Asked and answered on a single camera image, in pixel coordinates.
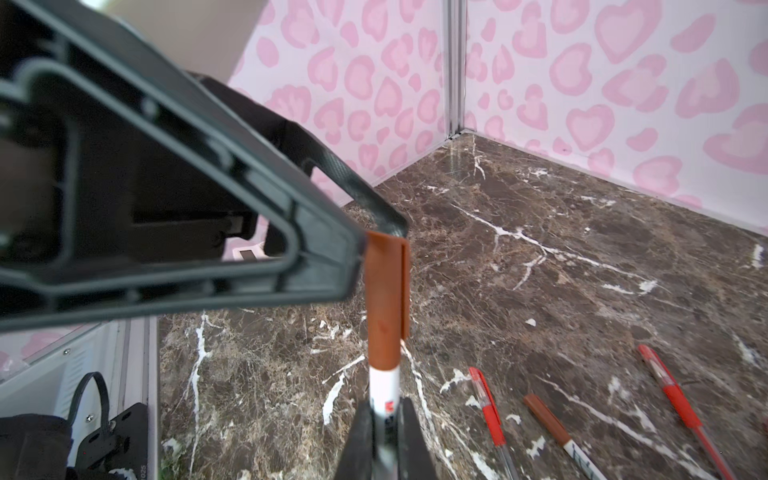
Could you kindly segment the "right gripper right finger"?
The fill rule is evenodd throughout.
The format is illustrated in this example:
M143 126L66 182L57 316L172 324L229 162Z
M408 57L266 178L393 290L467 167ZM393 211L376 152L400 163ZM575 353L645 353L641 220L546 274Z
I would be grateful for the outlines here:
M402 397L396 415L397 478L399 480L436 480L437 474L414 404Z

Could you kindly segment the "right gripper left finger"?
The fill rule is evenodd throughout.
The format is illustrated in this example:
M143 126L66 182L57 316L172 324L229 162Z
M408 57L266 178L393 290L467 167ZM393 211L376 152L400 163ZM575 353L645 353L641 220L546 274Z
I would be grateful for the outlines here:
M334 480L371 480L374 458L374 420L368 400L358 406Z

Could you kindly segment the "red pen lying alone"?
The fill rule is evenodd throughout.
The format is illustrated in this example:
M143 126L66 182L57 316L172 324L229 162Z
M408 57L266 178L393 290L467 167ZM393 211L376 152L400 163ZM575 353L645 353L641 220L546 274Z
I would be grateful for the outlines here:
M477 399L485 418L491 440L503 468L504 478L519 480L520 476L510 454L506 437L503 432L501 418L485 376L479 369L475 367L469 368L469 375L473 382L473 386L477 394Z

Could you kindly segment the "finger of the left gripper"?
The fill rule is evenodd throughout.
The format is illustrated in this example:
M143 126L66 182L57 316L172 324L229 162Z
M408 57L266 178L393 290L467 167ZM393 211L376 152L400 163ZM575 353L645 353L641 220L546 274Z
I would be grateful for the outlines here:
M265 259L224 261L269 222ZM1 5L3 332L348 298L365 235L124 23Z
M405 237L408 234L409 225L406 218L300 124L286 119L212 77L199 73L194 73L192 77L305 175L311 176L316 169L325 174L370 214L377 231L397 237Z

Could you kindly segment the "left corner frame post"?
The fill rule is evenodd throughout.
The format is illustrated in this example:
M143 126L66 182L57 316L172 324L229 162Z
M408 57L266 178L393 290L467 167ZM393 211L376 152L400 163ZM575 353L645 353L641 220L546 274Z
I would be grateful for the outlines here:
M467 2L443 3L445 124L448 139L465 129Z

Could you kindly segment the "brown cap marker pen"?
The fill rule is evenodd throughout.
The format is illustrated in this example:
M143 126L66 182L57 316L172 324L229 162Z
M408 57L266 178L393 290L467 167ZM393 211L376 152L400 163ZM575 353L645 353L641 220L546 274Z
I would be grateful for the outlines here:
M372 477L396 479L401 342L409 334L410 317L410 247L406 239L367 233L364 293L373 417Z

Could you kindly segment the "red pen far left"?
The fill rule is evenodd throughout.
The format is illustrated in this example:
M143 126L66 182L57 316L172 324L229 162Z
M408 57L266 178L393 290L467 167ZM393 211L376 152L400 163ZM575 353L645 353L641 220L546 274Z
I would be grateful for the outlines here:
M658 354L649 346L640 344L637 347L643 361L652 372L670 404L677 412L683 424L690 429L703 451L717 470L721 479L736 480L736 475L726 462L720 450L716 447L709 434L706 432L702 421L694 411L692 405L682 391L679 383L674 379L668 368L662 362Z

